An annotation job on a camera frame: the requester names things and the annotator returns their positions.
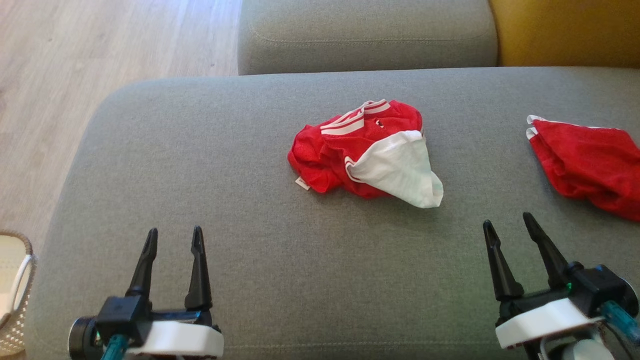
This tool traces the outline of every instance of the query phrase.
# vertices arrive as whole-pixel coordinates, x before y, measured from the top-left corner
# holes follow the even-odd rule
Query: wicker basket
[[[0,357],[24,350],[24,317],[35,273],[29,240],[0,231]]]

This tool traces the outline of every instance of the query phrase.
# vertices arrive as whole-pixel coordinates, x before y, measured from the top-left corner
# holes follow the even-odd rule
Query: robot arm
[[[211,315],[213,304],[202,229],[193,229],[194,260],[185,310],[152,309],[149,291],[157,237],[157,229],[151,229],[125,296],[109,297],[97,316],[79,318],[73,324],[68,343],[72,360],[222,356],[224,337]]]
[[[567,263],[535,218],[530,213],[523,218],[540,250],[549,284],[549,289],[530,294],[511,273],[492,223],[483,224],[493,290],[500,302],[495,333],[501,347],[524,347],[531,360],[613,359],[598,330],[603,323],[640,345],[640,329],[633,319],[638,299],[631,286],[604,265],[585,269],[578,262]],[[546,349],[557,340],[565,341]],[[587,355],[577,357],[578,353]]]

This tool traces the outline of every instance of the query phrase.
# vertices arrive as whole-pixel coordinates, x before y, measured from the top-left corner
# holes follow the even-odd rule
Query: basket handle
[[[33,260],[32,255],[27,255],[22,260],[22,264],[18,268],[17,274],[15,274],[15,279],[13,280],[13,284],[11,285],[11,290],[9,291],[9,301],[7,302],[6,312],[8,314],[13,313],[18,310],[20,307],[20,303],[22,302],[22,298],[24,297],[24,293],[27,289],[27,284],[20,288],[20,284],[22,284],[22,280],[25,276],[27,277],[27,281],[29,281],[29,276],[31,275],[31,261]]]

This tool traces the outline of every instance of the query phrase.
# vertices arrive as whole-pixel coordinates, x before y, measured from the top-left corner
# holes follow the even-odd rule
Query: gray sofa
[[[422,113],[445,188],[439,208],[318,195],[294,183],[286,154],[305,124],[381,98]],[[29,300],[28,356],[68,357],[68,328],[124,292],[151,227],[159,229],[151,299],[157,309],[180,307],[198,224],[225,359],[523,359],[521,350],[501,350],[493,331],[485,219],[528,291],[543,289],[546,275],[523,211],[569,260],[605,263],[640,284],[640,225],[558,195],[525,137],[526,116],[620,127],[638,141],[638,99],[640,71],[599,68],[128,86],[97,110],[68,175]]]
[[[487,0],[245,0],[238,72],[487,67],[497,46]]]

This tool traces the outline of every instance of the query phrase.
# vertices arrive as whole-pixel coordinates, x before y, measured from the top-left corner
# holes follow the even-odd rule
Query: red fabric
[[[387,105],[381,112],[368,113]],[[374,142],[398,131],[421,131],[422,116],[415,108],[398,101],[365,106],[362,111],[356,109],[344,116],[305,126],[293,141],[287,155],[289,163],[302,180],[319,193],[343,186],[365,198],[388,196],[371,185],[352,180],[345,169],[345,158],[358,161]]]
[[[640,221],[640,150],[627,132],[534,120],[530,139],[553,187]]]

